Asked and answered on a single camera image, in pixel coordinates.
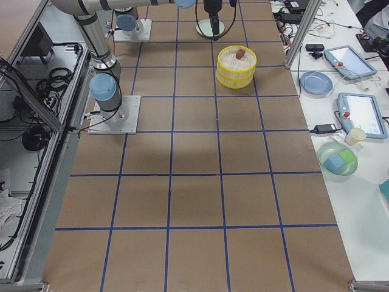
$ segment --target black cable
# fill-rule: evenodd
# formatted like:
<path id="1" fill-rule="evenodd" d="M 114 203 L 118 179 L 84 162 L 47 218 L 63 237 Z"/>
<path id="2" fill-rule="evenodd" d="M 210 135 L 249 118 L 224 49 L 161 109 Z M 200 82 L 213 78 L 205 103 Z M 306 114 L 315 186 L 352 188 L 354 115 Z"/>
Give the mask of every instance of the black cable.
<path id="1" fill-rule="evenodd" d="M 337 26 L 346 27 L 346 28 L 348 28 L 348 29 L 359 29 L 359 30 L 363 29 L 362 27 L 356 27 L 356 26 L 344 26 L 343 24 L 339 24 L 339 23 L 333 23 L 333 24 L 335 24 L 335 25 L 337 25 Z"/>
<path id="2" fill-rule="evenodd" d="M 19 114 L 18 110 L 15 110 L 15 113 L 13 114 L 13 117 L 7 119 L 7 120 L 0 120 L 0 123 L 9 123 L 12 122 Z"/>
<path id="3" fill-rule="evenodd" d="M 336 6 L 339 6 L 338 2 L 336 2 L 335 0 L 327 0 L 327 2 L 334 2 Z"/>
<path id="4" fill-rule="evenodd" d="M 95 114 L 100 114 L 100 113 L 101 113 L 101 111 L 91 111 L 91 112 L 84 115 L 84 119 L 86 119 L 88 116 L 94 116 Z"/>
<path id="5" fill-rule="evenodd" d="M 28 151 L 39 151 L 47 146 L 50 140 L 49 132 L 40 123 L 23 133 L 22 143 Z"/>
<path id="6" fill-rule="evenodd" d="M 115 30 L 112 27 L 114 25 L 114 12 L 115 12 L 115 10 L 112 9 L 112 15 L 111 15 L 111 35 L 112 35 L 113 50 L 114 50 L 114 55 L 115 55 L 115 36 L 114 36 Z"/>
<path id="7" fill-rule="evenodd" d="M 382 118 L 384 121 L 386 121 L 386 123 L 388 123 L 388 126 L 389 126 L 389 120 L 388 120 L 388 118 L 387 117 L 383 117 Z"/>
<path id="8" fill-rule="evenodd" d="M 313 34 L 313 33 L 311 33 L 311 32 L 308 32 L 308 34 L 309 34 L 309 35 L 312 35 L 313 37 L 317 37 L 317 38 L 331 38 L 331 37 L 329 37 L 329 36 L 315 35 L 315 34 Z"/>
<path id="9" fill-rule="evenodd" d="M 321 21 L 321 22 L 327 24 L 327 26 L 331 26 L 331 25 L 329 24 L 329 22 L 327 22 L 327 21 L 325 21 L 325 20 L 323 20 L 323 19 L 320 19 L 320 18 L 317 18 L 317 17 L 315 17 L 314 19 L 319 20 L 319 21 Z"/>
<path id="10" fill-rule="evenodd" d="M 321 8 L 319 8 L 317 11 L 320 11 L 322 14 L 316 14 L 317 16 L 323 16 L 324 13 L 323 13 L 323 10 Z"/>
<path id="11" fill-rule="evenodd" d="M 69 45 L 74 45 L 74 52 L 75 54 L 78 54 L 73 72 L 70 69 L 65 67 L 54 68 L 49 72 L 49 76 L 47 79 L 40 80 L 35 86 L 37 93 L 46 102 L 46 105 L 50 109 L 56 107 L 55 110 L 53 110 L 56 116 L 60 114 L 63 97 L 66 93 L 67 87 L 69 86 L 70 82 L 74 78 L 75 71 L 77 70 L 78 65 L 80 63 L 80 58 L 84 52 L 83 46 L 80 43 L 54 44 L 54 46 L 69 46 Z M 51 92 L 55 92 L 55 93 L 61 92 L 61 95 L 57 96 L 58 99 L 52 102 L 50 97 Z"/>
<path id="12" fill-rule="evenodd" d="M 42 168 L 42 161 L 43 161 L 44 155 L 46 154 L 46 151 L 47 151 L 47 147 L 44 148 L 41 160 L 39 160 L 39 153 L 38 153 L 38 166 L 37 166 L 35 174 L 34 174 L 34 179 L 32 181 L 32 186 L 31 186 L 31 189 L 30 189 L 30 192 L 29 192 L 27 198 L 24 199 L 26 201 L 26 203 L 24 205 L 22 214 L 20 216 L 17 216 L 19 218 L 18 226 L 16 227 L 16 230 L 13 233 L 13 235 L 9 236 L 10 239 L 6 243 L 4 243 L 3 245 L 0 245 L 0 252 L 1 251 L 5 251 L 7 248 L 9 248 L 12 245 L 12 243 L 15 241 L 15 239 L 18 237 L 18 234 L 19 234 L 19 231 L 20 231 L 20 228 L 21 228 L 24 216 L 26 216 L 26 213 L 27 213 L 27 209 L 28 209 L 27 207 L 28 207 L 29 202 L 31 200 L 31 197 L 33 196 L 34 191 L 35 191 L 36 182 L 38 180 L 39 172 L 40 172 L 40 170 Z"/>
<path id="13" fill-rule="evenodd" d="M 336 129 L 337 131 L 340 131 L 341 129 L 343 129 L 343 125 L 342 125 L 342 122 L 340 121 L 340 111 L 334 111 L 334 115 L 336 117 L 336 119 L 338 120 L 339 124 L 340 124 L 340 128 L 339 129 Z"/>
<path id="14" fill-rule="evenodd" d="M 287 28 L 291 29 L 291 32 L 289 32 L 288 35 L 286 36 L 290 40 L 292 35 L 293 35 L 293 33 L 294 33 L 293 26 L 291 25 L 291 26 L 285 27 L 285 29 L 287 29 Z"/>
<path id="15" fill-rule="evenodd" d="M 233 24 L 235 23 L 235 20 L 236 20 L 236 6 L 237 5 L 238 5 L 238 0 L 236 1 L 235 7 L 233 9 L 233 19 L 232 19 L 232 22 L 231 22 L 231 25 L 229 26 L 229 28 L 225 32 L 223 32 L 223 33 L 221 33 L 219 35 L 207 36 L 207 35 L 204 34 L 204 32 L 202 32 L 201 27 L 199 26 L 199 18 L 197 16 L 198 0 L 196 0 L 196 4 L 194 6 L 194 15 L 196 17 L 196 25 L 199 28 L 202 37 L 204 37 L 204 38 L 206 38 L 208 40 L 213 40 L 213 41 L 217 41 L 218 39 L 224 37 L 230 31 L 230 29 L 232 28 Z"/>
<path id="16" fill-rule="evenodd" d="M 100 58 L 100 61 L 103 62 L 103 64 L 106 66 L 107 70 L 108 70 L 109 72 L 111 72 L 111 73 L 110 73 L 110 76 L 111 76 L 111 77 L 115 80 L 115 82 L 117 83 L 117 86 L 118 86 L 118 88 L 119 88 L 119 94 L 120 94 L 120 103 L 119 103 L 119 106 L 118 106 L 118 107 L 116 108 L 116 110 L 114 111 L 114 113 L 113 113 L 109 118 L 107 118 L 107 119 L 105 119 L 105 120 L 103 120 L 103 121 L 101 121 L 101 122 L 99 122 L 99 123 L 95 123 L 95 124 L 93 124 L 93 125 L 89 125 L 88 127 L 84 127 L 84 128 L 81 128 L 81 129 L 75 129 L 75 130 L 78 130 L 78 138 L 79 138 L 79 139 L 81 138 L 80 134 L 81 134 L 82 131 L 84 131 L 84 130 L 86 130 L 86 129 L 89 129 L 89 128 L 91 128 L 91 127 L 100 125 L 101 123 L 104 123 L 104 122 L 106 122 L 106 121 L 109 120 L 109 119 L 112 119 L 112 118 L 116 115 L 116 113 L 118 112 L 118 110 L 119 110 L 119 108 L 120 108 L 120 106 L 122 105 L 122 102 L 123 102 L 122 88 L 120 87 L 120 81 L 119 81 L 119 79 L 115 76 L 115 74 L 112 72 L 112 70 L 109 68 L 109 66 L 104 62 L 104 59 L 102 58 L 102 56 L 100 56 L 100 55 L 98 54 L 97 49 L 96 49 L 96 47 L 94 46 L 94 44 L 93 44 L 93 42 L 92 42 L 92 40 L 91 40 L 91 37 L 88 35 L 87 31 L 84 29 L 83 26 L 80 26 L 80 27 L 81 27 L 82 31 L 84 32 L 86 38 L 89 40 L 89 42 L 90 42 L 90 44 L 91 44 L 93 50 L 95 51 L 96 57 L 97 57 L 97 58 Z"/>
<path id="17" fill-rule="evenodd" d="M 370 57 L 370 58 L 365 58 L 365 60 L 370 60 L 370 59 L 379 58 L 379 57 L 380 57 L 380 55 L 374 56 L 374 57 Z"/>
<path id="18" fill-rule="evenodd" d="M 21 83 L 27 88 L 27 90 L 31 93 L 31 95 L 33 95 L 34 97 L 36 97 L 38 100 L 39 100 L 39 95 L 32 89 L 32 87 L 29 85 L 27 79 L 23 76 L 22 73 L 20 73 L 16 68 L 14 68 L 10 63 L 8 63 L 8 61 L 2 57 L 0 57 L 0 64 L 4 65 L 7 70 L 9 72 L 13 72 L 17 78 L 19 78 L 19 80 L 21 81 Z M 5 73 L 5 72 L 2 72 L 0 71 L 3 75 L 5 75 L 6 77 L 10 78 L 14 78 L 14 76 L 11 76 L 9 75 L 8 73 Z"/>
<path id="19" fill-rule="evenodd" d="M 31 120 L 31 123 L 30 123 L 30 125 L 29 125 L 29 127 L 28 127 L 27 129 L 31 128 L 31 126 L 32 126 L 32 120 Z M 0 139 L 0 141 L 3 141 L 3 142 L 14 141 L 14 140 L 19 139 L 21 136 L 23 136 L 23 134 L 24 134 L 24 132 L 23 132 L 22 134 L 20 134 L 19 136 L 15 137 L 15 138 L 11 138 L 11 139 Z"/>

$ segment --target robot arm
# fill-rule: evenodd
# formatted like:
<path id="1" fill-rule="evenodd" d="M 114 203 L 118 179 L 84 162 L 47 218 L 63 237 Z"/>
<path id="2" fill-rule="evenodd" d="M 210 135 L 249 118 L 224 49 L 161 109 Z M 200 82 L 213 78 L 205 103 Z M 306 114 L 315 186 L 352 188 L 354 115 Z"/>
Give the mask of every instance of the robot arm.
<path id="1" fill-rule="evenodd" d="M 113 68 L 117 62 L 111 53 L 97 18 L 97 10 L 113 10 L 128 7 L 176 3 L 189 8 L 195 0 L 52 0 L 62 12 L 73 15 L 92 55 L 92 65 L 98 70 Z"/>

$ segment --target metal base plate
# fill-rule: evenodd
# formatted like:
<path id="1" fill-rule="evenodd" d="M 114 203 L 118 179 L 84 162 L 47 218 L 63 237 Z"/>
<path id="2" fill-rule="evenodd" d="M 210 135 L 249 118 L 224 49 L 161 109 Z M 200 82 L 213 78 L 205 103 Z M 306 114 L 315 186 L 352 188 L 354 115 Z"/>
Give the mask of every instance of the metal base plate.
<path id="1" fill-rule="evenodd" d="M 100 123 L 103 121 L 101 115 L 92 116 L 91 125 L 100 123 L 88 129 L 89 134 L 136 134 L 138 126 L 138 116 L 140 108 L 140 96 L 123 96 L 122 108 L 126 108 L 129 112 L 128 117 L 124 121 L 115 123 Z M 97 102 L 93 109 L 99 111 L 100 107 Z"/>
<path id="2" fill-rule="evenodd" d="M 136 43 L 139 41 L 149 41 L 151 34 L 151 19 L 140 19 L 143 24 L 143 32 L 136 36 L 125 35 L 122 30 L 115 31 L 115 43 Z"/>

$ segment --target blue sponge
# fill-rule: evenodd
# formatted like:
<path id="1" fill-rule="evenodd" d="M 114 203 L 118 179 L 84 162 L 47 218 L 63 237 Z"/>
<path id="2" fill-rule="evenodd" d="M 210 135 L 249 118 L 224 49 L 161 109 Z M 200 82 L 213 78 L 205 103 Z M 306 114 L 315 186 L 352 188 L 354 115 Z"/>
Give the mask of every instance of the blue sponge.
<path id="1" fill-rule="evenodd" d="M 330 172 L 336 172 L 340 168 L 342 168 L 346 164 L 346 161 L 339 155 L 334 154 L 330 156 L 323 165 L 326 169 L 328 169 Z"/>
<path id="2" fill-rule="evenodd" d="M 389 179 L 387 179 L 383 184 L 381 184 L 379 186 L 379 189 L 389 202 Z"/>

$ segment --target touchscreen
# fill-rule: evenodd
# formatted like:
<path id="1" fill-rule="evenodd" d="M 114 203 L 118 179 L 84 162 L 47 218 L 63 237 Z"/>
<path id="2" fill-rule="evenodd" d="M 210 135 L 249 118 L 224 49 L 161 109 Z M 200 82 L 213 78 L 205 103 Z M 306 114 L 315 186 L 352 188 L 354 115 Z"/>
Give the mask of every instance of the touchscreen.
<path id="1" fill-rule="evenodd" d="M 376 107 L 368 97 L 346 96 L 353 128 L 361 128 L 366 134 L 382 134 Z"/>
<path id="2" fill-rule="evenodd" d="M 344 64 L 344 67 L 350 70 L 350 73 L 361 75 L 371 72 L 369 68 L 350 48 L 343 47 L 341 49 L 332 50 L 333 56 Z"/>

